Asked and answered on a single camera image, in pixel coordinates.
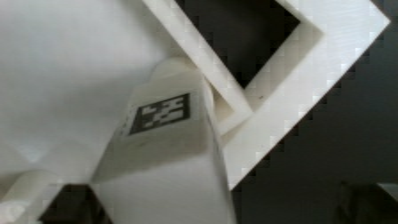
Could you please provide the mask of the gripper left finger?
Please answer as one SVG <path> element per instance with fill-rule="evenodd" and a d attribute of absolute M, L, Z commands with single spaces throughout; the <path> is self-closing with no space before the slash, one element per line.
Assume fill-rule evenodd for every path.
<path fill-rule="evenodd" d="M 62 187 L 37 221 L 42 224 L 113 224 L 87 185 Z"/>

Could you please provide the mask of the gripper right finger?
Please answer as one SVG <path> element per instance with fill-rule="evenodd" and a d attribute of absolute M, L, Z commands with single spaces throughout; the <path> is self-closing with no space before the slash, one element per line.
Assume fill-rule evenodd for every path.
<path fill-rule="evenodd" d="M 396 183 L 341 183 L 335 224 L 398 224 Z"/>

